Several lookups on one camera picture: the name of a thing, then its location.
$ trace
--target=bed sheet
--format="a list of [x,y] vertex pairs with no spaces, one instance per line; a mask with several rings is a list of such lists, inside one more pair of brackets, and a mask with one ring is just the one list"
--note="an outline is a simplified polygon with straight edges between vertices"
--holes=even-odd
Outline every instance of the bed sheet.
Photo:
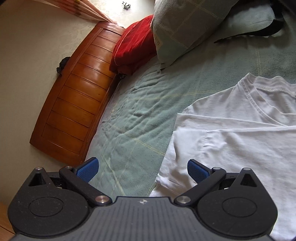
[[296,83],[296,19],[274,36],[217,39],[267,26],[262,5],[228,17],[209,39],[158,72],[157,57],[119,83],[99,123],[87,158],[100,161],[90,184],[105,194],[148,196],[169,144],[176,114],[195,100],[234,86],[248,72]]

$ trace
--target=black strap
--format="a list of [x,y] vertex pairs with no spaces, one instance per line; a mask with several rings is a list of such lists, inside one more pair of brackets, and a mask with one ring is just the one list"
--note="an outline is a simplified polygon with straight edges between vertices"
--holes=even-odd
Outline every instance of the black strap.
[[225,39],[229,39],[229,38],[236,37],[236,36],[253,35],[253,36],[265,37],[265,36],[270,36],[270,35],[276,34],[278,31],[280,31],[283,28],[284,23],[285,23],[285,20],[284,20],[283,14],[282,14],[283,6],[277,0],[271,0],[270,6],[274,12],[275,19],[266,28],[260,29],[258,31],[244,33],[244,34],[237,34],[237,35],[227,37],[224,39],[219,39],[219,40],[215,41],[214,43],[220,43],[220,42],[224,41]]

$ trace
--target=metal screw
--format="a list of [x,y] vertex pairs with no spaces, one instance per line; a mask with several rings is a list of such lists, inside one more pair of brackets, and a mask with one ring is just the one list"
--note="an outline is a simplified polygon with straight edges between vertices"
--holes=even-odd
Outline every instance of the metal screw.
[[177,197],[176,200],[177,202],[183,203],[183,204],[189,203],[191,201],[190,197],[187,197],[187,196],[179,196]]
[[100,196],[97,196],[97,197],[95,198],[95,201],[96,201],[96,202],[99,202],[99,203],[106,203],[106,202],[108,202],[109,200],[110,200],[110,198],[107,197],[107,196],[105,196],[105,195],[100,195]]

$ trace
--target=pink curtain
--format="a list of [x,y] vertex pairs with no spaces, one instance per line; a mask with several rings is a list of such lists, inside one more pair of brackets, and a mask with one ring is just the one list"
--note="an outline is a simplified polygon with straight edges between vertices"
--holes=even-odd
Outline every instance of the pink curtain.
[[94,21],[105,21],[110,23],[115,23],[115,21],[108,18],[104,13],[98,10],[92,3],[88,0],[45,0],[66,12],[74,14],[84,19],[94,20]]

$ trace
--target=wooden furniture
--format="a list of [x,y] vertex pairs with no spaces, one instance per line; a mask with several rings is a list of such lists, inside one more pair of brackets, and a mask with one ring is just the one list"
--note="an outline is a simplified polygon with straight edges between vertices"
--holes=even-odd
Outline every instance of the wooden furniture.
[[30,139],[34,147],[71,166],[84,162],[119,82],[109,64],[124,30],[99,22],[78,46],[39,114]]
[[7,217],[7,208],[0,202],[0,241],[8,241],[14,236],[14,231]]

